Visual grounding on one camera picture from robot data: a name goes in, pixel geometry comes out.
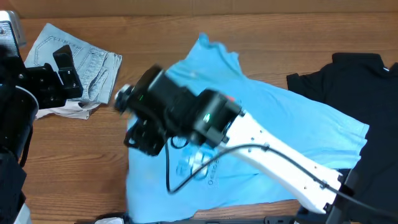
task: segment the brown wall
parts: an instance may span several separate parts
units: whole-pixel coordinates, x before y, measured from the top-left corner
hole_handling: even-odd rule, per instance
[[[0,0],[24,18],[398,12],[397,0]]]

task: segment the light blue shirt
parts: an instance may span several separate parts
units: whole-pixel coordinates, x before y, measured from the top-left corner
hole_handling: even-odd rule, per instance
[[[369,129],[334,108],[291,91],[246,78],[238,54],[199,36],[185,60],[167,70],[180,86],[199,94],[206,88],[232,96],[270,133],[315,162],[333,169],[353,168]],[[173,189],[217,152],[205,146],[170,148]],[[280,184],[227,155],[210,165],[179,193],[165,186],[165,151],[150,157],[129,149],[129,214],[136,223],[190,218],[199,209],[294,199]]]

